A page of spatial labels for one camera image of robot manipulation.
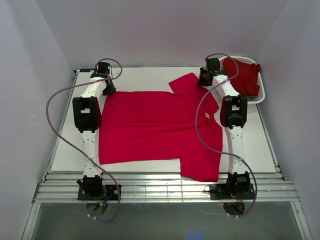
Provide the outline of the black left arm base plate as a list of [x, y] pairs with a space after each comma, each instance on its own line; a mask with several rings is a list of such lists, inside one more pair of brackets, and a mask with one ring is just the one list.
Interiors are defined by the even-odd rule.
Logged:
[[122, 186], [119, 184], [118, 188], [115, 184], [106, 184], [97, 189], [84, 189], [79, 187], [77, 200], [79, 201], [104, 201], [110, 199], [117, 201], [118, 196], [121, 196]]

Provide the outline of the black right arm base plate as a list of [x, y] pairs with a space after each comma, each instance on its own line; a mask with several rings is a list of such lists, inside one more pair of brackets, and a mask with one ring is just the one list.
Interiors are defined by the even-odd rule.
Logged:
[[250, 184], [248, 190], [227, 190], [225, 183], [210, 184], [205, 190], [206, 193], [210, 194], [211, 200], [253, 200], [255, 197], [255, 190], [253, 185]]

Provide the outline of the bright red t shirt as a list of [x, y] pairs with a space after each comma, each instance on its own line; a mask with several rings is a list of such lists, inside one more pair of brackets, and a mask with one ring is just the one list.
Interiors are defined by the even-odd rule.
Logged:
[[99, 129], [99, 162], [179, 159], [183, 177], [219, 178], [223, 130], [218, 103], [194, 73], [169, 83], [167, 91], [118, 91], [105, 99]]

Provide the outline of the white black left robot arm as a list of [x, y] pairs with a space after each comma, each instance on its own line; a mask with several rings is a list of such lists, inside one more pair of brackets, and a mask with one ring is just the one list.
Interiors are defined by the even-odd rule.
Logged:
[[90, 75], [90, 84], [79, 97], [72, 99], [73, 119], [83, 146], [83, 178], [78, 180], [80, 192], [78, 199], [105, 200], [106, 187], [103, 185], [103, 171], [99, 162], [99, 129], [102, 126], [102, 113], [99, 98], [115, 92], [111, 77], [111, 65], [99, 62]]

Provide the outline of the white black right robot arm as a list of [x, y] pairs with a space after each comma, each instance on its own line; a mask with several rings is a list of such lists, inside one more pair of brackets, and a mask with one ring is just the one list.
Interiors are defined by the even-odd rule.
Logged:
[[220, 124], [227, 137], [228, 152], [216, 150], [216, 153], [229, 156], [228, 177], [226, 183], [210, 186], [209, 193], [213, 200], [241, 199], [245, 193], [252, 193], [250, 172], [251, 169], [244, 160], [243, 133], [247, 122], [248, 99], [238, 93], [231, 84], [231, 80], [239, 74], [237, 62], [231, 60], [236, 67], [232, 77], [222, 71], [220, 60], [209, 55], [205, 58], [205, 67], [200, 68], [198, 85], [203, 87], [213, 86], [222, 98], [220, 107]]

